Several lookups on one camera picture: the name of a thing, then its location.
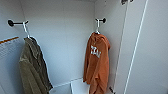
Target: sleeve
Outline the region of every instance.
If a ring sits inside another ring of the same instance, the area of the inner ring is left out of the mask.
[[[90,85],[90,94],[105,94],[109,76],[108,46],[102,45],[101,55]]]
[[[85,62],[84,62],[84,73],[83,73],[83,82],[86,81],[86,74],[87,74],[87,68],[88,68],[88,63],[89,63],[89,54],[90,54],[90,38],[87,43],[86,47],[86,53],[85,53]]]

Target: olive jacket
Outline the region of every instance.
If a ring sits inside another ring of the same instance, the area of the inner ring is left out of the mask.
[[[20,57],[20,73],[25,94],[49,94],[53,87],[48,79],[47,68],[40,46],[34,38],[24,38],[25,45]]]

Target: collar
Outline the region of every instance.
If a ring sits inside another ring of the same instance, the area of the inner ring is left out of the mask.
[[[38,49],[37,49],[37,42],[34,38],[31,37],[30,38],[24,38],[25,43],[27,43],[29,45],[29,47],[31,48],[32,52],[33,52],[33,56],[37,59],[37,55],[38,55]]]

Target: white hook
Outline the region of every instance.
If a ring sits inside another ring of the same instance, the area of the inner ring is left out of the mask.
[[[29,34],[29,32],[27,31],[27,28],[26,28],[26,22],[23,22],[23,28],[24,28],[25,32],[27,33],[28,38],[30,38],[30,34]]]

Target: hood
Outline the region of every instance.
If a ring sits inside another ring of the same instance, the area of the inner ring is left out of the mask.
[[[92,39],[92,41],[94,41],[96,43],[101,43],[102,40],[105,41],[106,45],[108,46],[108,49],[110,49],[110,43],[109,43],[108,39],[106,38],[106,36],[104,36],[102,34],[96,34],[95,32],[93,32],[91,35],[91,39]]]

